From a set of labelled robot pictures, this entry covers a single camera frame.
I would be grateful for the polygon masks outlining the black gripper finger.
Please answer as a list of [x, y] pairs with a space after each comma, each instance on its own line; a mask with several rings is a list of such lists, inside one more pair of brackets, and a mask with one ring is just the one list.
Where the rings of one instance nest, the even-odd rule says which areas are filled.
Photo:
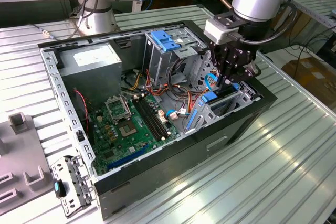
[[219, 90], [224, 89], [226, 60], [228, 57], [228, 48], [226, 45], [211, 45], [211, 61], [214, 67], [217, 68], [218, 79], [216, 86]]
[[233, 66], [226, 79], [231, 83], [241, 83], [248, 81], [261, 74], [261, 69], [252, 61], [244, 66]]

